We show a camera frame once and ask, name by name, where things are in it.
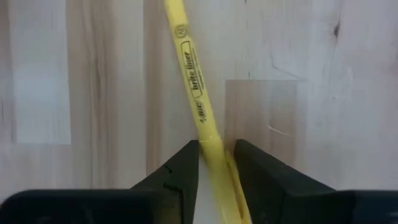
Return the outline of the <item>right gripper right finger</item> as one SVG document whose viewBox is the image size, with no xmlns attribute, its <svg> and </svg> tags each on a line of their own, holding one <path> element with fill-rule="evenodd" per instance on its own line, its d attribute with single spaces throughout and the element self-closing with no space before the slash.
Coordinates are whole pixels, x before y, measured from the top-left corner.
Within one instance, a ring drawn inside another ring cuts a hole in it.
<svg viewBox="0 0 398 224">
<path fill-rule="evenodd" d="M 234 157 L 253 224 L 338 223 L 333 188 L 243 139 Z"/>
</svg>

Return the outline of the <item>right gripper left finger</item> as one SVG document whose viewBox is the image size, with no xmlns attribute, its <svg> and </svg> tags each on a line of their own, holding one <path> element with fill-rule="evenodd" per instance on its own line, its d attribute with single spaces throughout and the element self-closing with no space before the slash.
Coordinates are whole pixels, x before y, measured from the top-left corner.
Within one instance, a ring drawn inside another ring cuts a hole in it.
<svg viewBox="0 0 398 224">
<path fill-rule="evenodd" d="M 193 224 L 198 191 L 199 142 L 189 141 L 131 190 L 140 198 L 134 224 Z"/>
</svg>

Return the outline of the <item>yellow highlighter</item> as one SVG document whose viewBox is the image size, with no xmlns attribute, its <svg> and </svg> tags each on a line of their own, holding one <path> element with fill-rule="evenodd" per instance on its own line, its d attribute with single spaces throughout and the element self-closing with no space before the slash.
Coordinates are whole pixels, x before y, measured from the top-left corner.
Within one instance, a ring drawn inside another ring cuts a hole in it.
<svg viewBox="0 0 398 224">
<path fill-rule="evenodd" d="M 253 224 L 236 161 L 216 125 L 184 0 L 164 0 L 164 7 L 221 223 Z"/>
</svg>

